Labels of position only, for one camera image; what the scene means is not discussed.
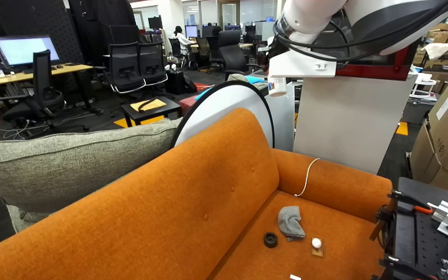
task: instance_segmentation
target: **white robot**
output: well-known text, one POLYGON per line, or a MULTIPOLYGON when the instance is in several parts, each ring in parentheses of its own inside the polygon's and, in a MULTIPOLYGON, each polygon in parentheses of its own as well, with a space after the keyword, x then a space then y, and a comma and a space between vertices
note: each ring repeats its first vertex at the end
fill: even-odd
POLYGON ((276 42, 288 51, 271 57, 268 80, 271 94, 282 94, 285 77, 304 79, 295 150, 377 172, 416 76, 344 77, 338 68, 397 52, 447 17, 448 0, 287 0, 276 42), (332 21, 337 12, 349 20, 352 35, 346 43, 316 43, 329 24, 341 31, 332 21), (349 48, 352 56, 344 57, 326 51, 349 48))

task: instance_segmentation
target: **grey pillow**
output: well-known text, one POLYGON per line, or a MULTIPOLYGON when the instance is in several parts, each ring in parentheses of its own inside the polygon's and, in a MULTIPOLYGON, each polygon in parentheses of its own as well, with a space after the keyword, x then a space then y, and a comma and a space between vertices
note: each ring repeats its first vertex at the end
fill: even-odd
POLYGON ((169 150, 178 124, 0 141, 0 197, 53 213, 169 150))

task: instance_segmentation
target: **couch seat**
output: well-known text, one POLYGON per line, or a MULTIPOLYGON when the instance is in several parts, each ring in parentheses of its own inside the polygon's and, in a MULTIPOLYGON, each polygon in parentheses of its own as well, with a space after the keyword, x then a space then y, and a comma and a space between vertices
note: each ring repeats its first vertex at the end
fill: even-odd
POLYGON ((290 273, 313 280, 361 280, 382 273, 379 261, 360 259, 383 258, 379 241, 369 236, 375 224, 324 206, 316 202, 276 191, 263 211, 249 225, 248 231, 215 270, 217 278, 288 278, 290 273), (304 241, 288 241, 279 230, 277 214, 285 205, 299 205, 304 241), (279 245, 263 244, 267 231, 279 236, 279 245), (324 256, 312 253, 312 238, 324 242, 324 256))

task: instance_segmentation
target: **office chair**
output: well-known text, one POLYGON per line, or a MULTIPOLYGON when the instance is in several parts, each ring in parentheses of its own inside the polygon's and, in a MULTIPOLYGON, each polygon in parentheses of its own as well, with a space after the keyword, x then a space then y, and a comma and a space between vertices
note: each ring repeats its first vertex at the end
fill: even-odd
POLYGON ((183 68, 189 62, 189 57, 181 52, 181 42, 178 37, 172 37, 169 40, 172 42, 173 46, 173 56, 179 59, 179 66, 183 68))
POLYGON ((2 118, 22 127, 19 133, 24 133, 27 138, 35 138, 50 132, 69 130, 60 129, 60 124, 53 122, 58 112, 64 110, 64 94, 52 87, 52 62, 49 49, 35 52, 33 74, 33 88, 24 91, 21 90, 21 94, 0 98, 2 101, 21 99, 19 104, 8 108, 2 118), (30 124, 35 121, 46 124, 43 132, 32 133, 30 124))
POLYGON ((242 31, 240 29, 229 29, 229 31, 221 31, 218 35, 218 46, 225 45, 239 45, 242 40, 242 31))
POLYGON ((209 40, 204 38, 204 37, 200 37, 198 38, 198 45, 200 45, 198 60, 201 63, 209 63, 211 62, 211 45, 209 45, 209 40))
POLYGON ((167 82, 162 43, 141 45, 141 74, 145 77, 147 87, 167 82))
POLYGON ((240 48, 242 31, 221 31, 220 32, 220 52, 225 59, 226 80, 232 73, 251 73, 251 66, 257 66, 248 62, 245 51, 240 48))
POLYGON ((218 37, 207 37, 211 46, 211 63, 225 65, 225 59, 220 51, 218 37))
POLYGON ((141 71, 141 43, 111 43, 109 52, 109 82, 116 93, 128 94, 147 87, 141 71))
POLYGON ((141 42, 141 31, 137 24, 109 24, 109 43, 131 43, 141 42))

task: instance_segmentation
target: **couch armrest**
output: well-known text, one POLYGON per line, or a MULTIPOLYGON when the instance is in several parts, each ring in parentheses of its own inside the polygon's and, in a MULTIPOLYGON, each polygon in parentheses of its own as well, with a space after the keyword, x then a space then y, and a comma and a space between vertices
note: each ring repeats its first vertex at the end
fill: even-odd
MULTIPOLYGON (((287 150, 274 150, 281 172, 281 189, 299 194, 304 189, 305 172, 315 160, 309 155, 287 150)), ((388 205, 393 191, 389 178, 319 160, 312 166, 304 199, 327 205, 330 208, 375 220, 382 205, 388 205)))

